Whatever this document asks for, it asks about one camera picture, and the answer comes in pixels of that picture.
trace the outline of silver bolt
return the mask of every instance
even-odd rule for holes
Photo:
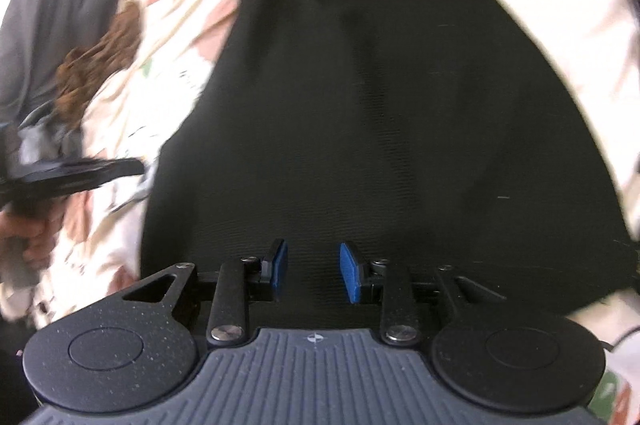
[[[211,330],[211,337],[219,342],[236,341],[242,337],[244,329],[233,324],[224,324]]]
[[[400,324],[398,326],[391,326],[386,330],[385,336],[392,342],[398,342],[399,344],[402,342],[409,342],[414,340],[418,336],[418,331],[411,326],[405,326],[404,324]]]

